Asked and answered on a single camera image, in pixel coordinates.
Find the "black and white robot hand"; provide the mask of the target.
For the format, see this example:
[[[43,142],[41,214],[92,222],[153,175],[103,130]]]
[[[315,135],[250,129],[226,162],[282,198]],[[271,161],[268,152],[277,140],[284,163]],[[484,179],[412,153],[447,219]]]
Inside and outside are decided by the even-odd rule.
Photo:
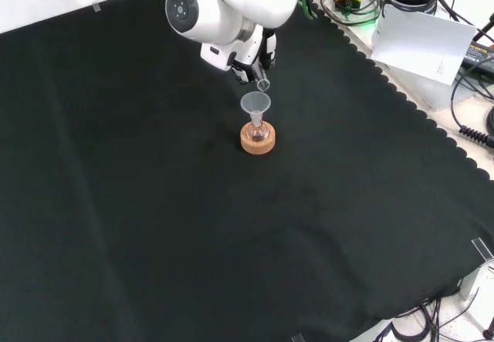
[[[232,71],[241,83],[255,83],[259,91],[270,88],[267,71],[276,64],[274,29],[257,25],[250,38],[235,40],[225,46],[201,44],[201,58],[216,69]]]

